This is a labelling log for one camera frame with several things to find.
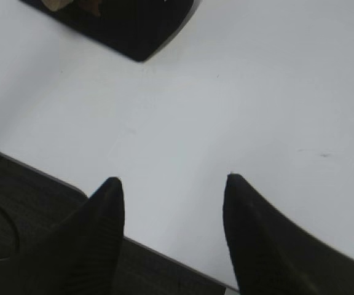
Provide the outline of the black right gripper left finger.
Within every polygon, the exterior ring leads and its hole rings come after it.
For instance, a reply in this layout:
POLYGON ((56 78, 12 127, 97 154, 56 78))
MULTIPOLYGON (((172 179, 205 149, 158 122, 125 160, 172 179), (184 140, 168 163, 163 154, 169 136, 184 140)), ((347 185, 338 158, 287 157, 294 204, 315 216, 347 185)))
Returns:
POLYGON ((109 294, 124 237, 124 192, 108 178, 15 264, 14 294, 109 294))

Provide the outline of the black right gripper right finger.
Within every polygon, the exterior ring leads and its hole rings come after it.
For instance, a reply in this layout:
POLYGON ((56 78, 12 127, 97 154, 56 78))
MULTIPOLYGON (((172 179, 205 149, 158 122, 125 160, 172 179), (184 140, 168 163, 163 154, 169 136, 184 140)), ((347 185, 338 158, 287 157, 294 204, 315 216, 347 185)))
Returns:
POLYGON ((354 294, 354 260, 272 206, 239 174, 229 174, 224 233, 240 294, 354 294))

